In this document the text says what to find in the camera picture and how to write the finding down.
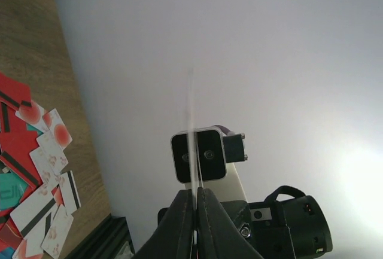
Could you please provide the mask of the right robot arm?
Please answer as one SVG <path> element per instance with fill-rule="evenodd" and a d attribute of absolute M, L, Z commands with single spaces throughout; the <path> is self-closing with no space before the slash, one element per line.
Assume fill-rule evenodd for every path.
<path fill-rule="evenodd" d="M 317 201 L 286 185 L 254 203 L 181 190 L 159 216 L 145 258 L 318 258 L 333 249 Z"/>

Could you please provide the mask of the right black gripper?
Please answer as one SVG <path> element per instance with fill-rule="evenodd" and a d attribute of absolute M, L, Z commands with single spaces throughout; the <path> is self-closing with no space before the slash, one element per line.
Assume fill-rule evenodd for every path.
<path fill-rule="evenodd" d="M 224 210 L 227 212 L 228 216 L 234 223 L 235 227 L 238 229 L 238 231 L 241 234 L 241 229 L 244 227 L 248 227 L 250 230 L 253 228 L 251 227 L 251 215 L 250 215 L 250 207 L 249 204 L 244 200 L 218 200 Z M 161 222 L 162 218 L 165 215 L 165 212 L 168 210 L 167 208 L 162 208 L 160 211 L 158 211 L 157 214 L 157 226 Z"/>

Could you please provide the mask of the white magnetic stripe card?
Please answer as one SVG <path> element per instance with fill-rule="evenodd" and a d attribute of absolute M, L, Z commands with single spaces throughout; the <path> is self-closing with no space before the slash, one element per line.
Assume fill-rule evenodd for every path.
<path fill-rule="evenodd" d="M 193 204 L 193 247 L 197 247 L 197 190 L 200 187 L 199 162 L 194 127 L 194 68 L 187 71 L 187 144 L 189 154 L 190 184 Z"/>

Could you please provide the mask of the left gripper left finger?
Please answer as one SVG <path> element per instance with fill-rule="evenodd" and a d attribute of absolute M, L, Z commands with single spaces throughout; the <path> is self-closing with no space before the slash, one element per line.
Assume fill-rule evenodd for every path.
<path fill-rule="evenodd" d="M 155 232 L 133 256 L 135 259 L 197 258 L 194 244 L 194 210 L 190 190 L 175 196 Z"/>

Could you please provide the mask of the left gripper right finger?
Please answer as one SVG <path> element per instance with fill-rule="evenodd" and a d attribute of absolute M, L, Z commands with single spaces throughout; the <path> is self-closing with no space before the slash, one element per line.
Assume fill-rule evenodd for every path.
<path fill-rule="evenodd" d="M 212 190 L 197 190 L 197 254 L 199 258 L 261 258 L 241 236 Z"/>

